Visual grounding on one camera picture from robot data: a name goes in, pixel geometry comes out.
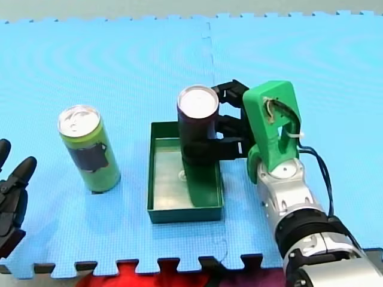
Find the blue foam mat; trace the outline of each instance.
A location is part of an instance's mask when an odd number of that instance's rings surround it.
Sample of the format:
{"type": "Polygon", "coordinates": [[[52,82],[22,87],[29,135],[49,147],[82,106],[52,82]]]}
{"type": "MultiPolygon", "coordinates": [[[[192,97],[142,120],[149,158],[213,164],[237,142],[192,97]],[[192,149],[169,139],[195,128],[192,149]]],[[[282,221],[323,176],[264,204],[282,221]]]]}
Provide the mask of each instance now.
{"type": "MultiPolygon", "coordinates": [[[[95,275],[116,274],[116,261],[129,259],[139,260],[140,273],[159,271],[159,258],[179,258],[179,271],[199,270],[199,257],[238,269],[247,254],[263,254],[264,267],[280,266],[242,160],[222,163],[222,221],[152,225],[146,212],[150,122],[176,118],[175,98],[185,86],[232,78],[249,86],[292,80],[305,143],[330,169],[336,214],[365,248],[383,247],[377,174],[383,156],[375,152],[383,17],[315,15],[0,25],[0,136],[13,143],[2,177],[30,154],[39,161],[29,187],[27,237],[0,264],[18,278],[32,277],[32,264],[40,263],[55,264],[55,278],[75,276],[75,263],[86,261],[98,263],[95,275]],[[123,174],[101,196],[83,187],[57,134],[59,112],[76,103],[104,116],[123,174]]],[[[327,208],[315,161],[303,160],[308,183],[327,208]]]]}

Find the white zip tie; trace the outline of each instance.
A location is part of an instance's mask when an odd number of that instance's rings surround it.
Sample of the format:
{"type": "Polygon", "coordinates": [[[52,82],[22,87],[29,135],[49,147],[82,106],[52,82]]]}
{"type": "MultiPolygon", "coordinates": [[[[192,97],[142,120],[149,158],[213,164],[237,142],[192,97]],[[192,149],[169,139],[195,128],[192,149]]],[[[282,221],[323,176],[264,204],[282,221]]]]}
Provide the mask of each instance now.
{"type": "Polygon", "coordinates": [[[299,134],[296,133],[289,133],[286,131],[286,135],[292,139],[303,139],[305,137],[305,134],[303,132],[300,132],[299,134]]]}

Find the red fabric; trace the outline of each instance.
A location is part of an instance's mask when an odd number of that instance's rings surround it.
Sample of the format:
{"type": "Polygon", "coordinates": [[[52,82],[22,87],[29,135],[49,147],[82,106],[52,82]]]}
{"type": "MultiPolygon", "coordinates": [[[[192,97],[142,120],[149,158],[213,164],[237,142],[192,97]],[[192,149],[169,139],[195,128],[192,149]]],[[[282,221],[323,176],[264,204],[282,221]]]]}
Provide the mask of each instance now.
{"type": "Polygon", "coordinates": [[[81,279],[76,287],[204,287],[206,273],[177,273],[173,264],[162,264],[161,273],[140,275],[135,264],[120,264],[120,274],[115,277],[95,277],[91,274],[81,279]]]}
{"type": "Polygon", "coordinates": [[[236,273],[222,280],[220,287],[285,287],[282,269],[258,269],[236,273]]]}

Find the green tray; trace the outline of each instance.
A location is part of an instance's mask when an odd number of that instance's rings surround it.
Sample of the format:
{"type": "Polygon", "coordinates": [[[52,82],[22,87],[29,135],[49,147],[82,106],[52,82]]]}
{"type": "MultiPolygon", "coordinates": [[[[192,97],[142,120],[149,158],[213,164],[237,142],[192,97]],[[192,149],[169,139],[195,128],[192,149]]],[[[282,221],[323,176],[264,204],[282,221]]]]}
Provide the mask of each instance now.
{"type": "Polygon", "coordinates": [[[190,166],[182,160],[178,123],[152,123],[148,213],[152,223],[221,219],[220,164],[190,166]]]}

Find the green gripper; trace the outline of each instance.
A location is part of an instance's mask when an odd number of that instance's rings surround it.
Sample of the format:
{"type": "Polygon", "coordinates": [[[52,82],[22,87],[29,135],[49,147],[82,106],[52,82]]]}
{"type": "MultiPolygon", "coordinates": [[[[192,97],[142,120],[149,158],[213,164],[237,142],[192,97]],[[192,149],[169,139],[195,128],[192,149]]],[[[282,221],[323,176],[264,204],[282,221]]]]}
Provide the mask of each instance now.
{"type": "Polygon", "coordinates": [[[265,107],[268,99],[278,100],[290,107],[298,116],[299,109],[294,88],[289,81],[268,81],[245,92],[243,101],[256,144],[250,149],[247,172],[257,182],[257,165],[262,161],[271,172],[281,163],[299,157],[297,139],[288,133],[296,129],[293,119],[271,106],[272,117],[265,107]]]}

